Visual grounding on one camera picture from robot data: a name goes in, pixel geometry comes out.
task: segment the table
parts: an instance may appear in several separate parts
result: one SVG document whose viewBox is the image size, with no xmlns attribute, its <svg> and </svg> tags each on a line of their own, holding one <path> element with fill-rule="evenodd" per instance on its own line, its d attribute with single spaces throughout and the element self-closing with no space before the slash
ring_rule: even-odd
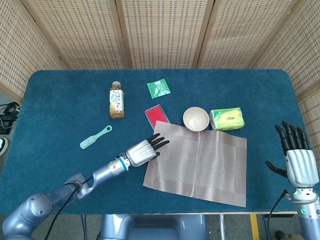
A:
<svg viewBox="0 0 320 240">
<path fill-rule="evenodd" d="M 165 78 L 171 94 L 151 99 L 147 83 Z M 109 89 L 120 81 L 123 119 L 109 117 Z M 303 126 L 288 74 L 278 69 L 41 70 L 28 84 L 0 179 L 0 214 L 28 196 L 52 192 L 73 174 L 87 177 L 129 147 L 151 136 L 145 110 L 161 104 L 172 124 L 184 111 L 241 107 L 245 126 L 228 133 L 247 138 L 246 207 L 209 202 L 142 186 L 147 165 L 106 182 L 65 214 L 261 213 L 269 212 L 283 189 L 294 188 L 265 161 L 285 168 L 274 125 Z M 113 130 L 96 143 L 79 144 L 105 126 Z M 294 211 L 282 200 L 276 211 Z"/>
</svg>

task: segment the shoe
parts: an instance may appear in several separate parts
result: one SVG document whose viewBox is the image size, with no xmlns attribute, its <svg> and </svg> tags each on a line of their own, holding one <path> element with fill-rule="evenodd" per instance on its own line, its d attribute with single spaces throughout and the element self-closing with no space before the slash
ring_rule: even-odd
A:
<svg viewBox="0 0 320 240">
<path fill-rule="evenodd" d="M 1 137 L 0 138 L 0 156 L 5 153 L 8 148 L 9 141 L 8 139 Z"/>
<path fill-rule="evenodd" d="M 274 236 L 276 240 L 281 240 L 285 236 L 285 233 L 283 231 L 278 230 L 275 232 Z"/>
</svg>

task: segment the white bowl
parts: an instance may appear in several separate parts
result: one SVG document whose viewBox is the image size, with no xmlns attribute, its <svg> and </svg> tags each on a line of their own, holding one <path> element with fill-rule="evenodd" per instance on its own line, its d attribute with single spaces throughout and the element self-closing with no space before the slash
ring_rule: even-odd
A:
<svg viewBox="0 0 320 240">
<path fill-rule="evenodd" d="M 183 114 L 183 123 L 190 131 L 200 132 L 208 127 L 209 116 L 200 107 L 190 107 Z"/>
</svg>

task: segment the green tea bag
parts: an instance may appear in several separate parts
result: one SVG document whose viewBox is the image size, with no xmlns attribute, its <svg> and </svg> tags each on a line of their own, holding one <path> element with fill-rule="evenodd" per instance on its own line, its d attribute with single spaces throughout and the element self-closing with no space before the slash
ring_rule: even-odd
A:
<svg viewBox="0 0 320 240">
<path fill-rule="evenodd" d="M 153 99 L 171 93 L 167 85 L 167 82 L 164 78 L 160 79 L 159 81 L 147 83 L 147 86 L 148 86 L 151 98 Z"/>
</svg>

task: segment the green tissue package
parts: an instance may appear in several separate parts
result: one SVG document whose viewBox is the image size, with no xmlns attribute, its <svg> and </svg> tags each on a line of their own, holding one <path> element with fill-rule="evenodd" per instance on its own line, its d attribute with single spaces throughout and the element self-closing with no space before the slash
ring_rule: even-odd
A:
<svg viewBox="0 0 320 240">
<path fill-rule="evenodd" d="M 240 129 L 245 125 L 240 107 L 211 110 L 209 118 L 214 130 Z"/>
<path fill-rule="evenodd" d="M 160 79 L 159 81 L 147 83 L 151 98 L 155 99 L 157 97 L 171 93 L 167 85 L 166 80 Z"/>
</svg>

